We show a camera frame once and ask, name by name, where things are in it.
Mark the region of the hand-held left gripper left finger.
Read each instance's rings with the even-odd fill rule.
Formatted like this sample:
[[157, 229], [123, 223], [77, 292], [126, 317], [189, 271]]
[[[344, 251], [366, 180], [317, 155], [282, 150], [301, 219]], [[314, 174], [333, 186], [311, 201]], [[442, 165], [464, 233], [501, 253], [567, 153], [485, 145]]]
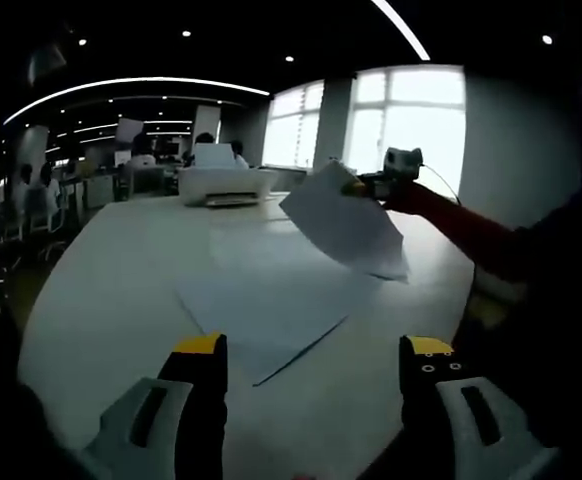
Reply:
[[181, 341], [159, 374], [132, 385], [100, 416], [83, 450], [97, 479], [221, 479], [227, 421], [226, 336]]

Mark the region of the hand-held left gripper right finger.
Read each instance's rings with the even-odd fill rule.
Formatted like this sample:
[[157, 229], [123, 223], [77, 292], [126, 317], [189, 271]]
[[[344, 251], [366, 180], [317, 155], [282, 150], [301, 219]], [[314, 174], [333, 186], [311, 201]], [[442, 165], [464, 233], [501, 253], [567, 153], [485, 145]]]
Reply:
[[543, 446], [527, 415], [433, 337], [399, 341], [402, 422], [414, 441], [418, 479], [549, 479], [561, 452]]

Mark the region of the person's right hand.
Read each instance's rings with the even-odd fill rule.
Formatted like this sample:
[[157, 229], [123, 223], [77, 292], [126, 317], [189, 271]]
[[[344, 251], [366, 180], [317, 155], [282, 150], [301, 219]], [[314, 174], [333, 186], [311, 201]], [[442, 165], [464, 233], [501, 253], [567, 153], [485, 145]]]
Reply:
[[447, 199], [414, 182], [396, 184], [383, 203], [387, 211], [428, 217], [447, 203]]

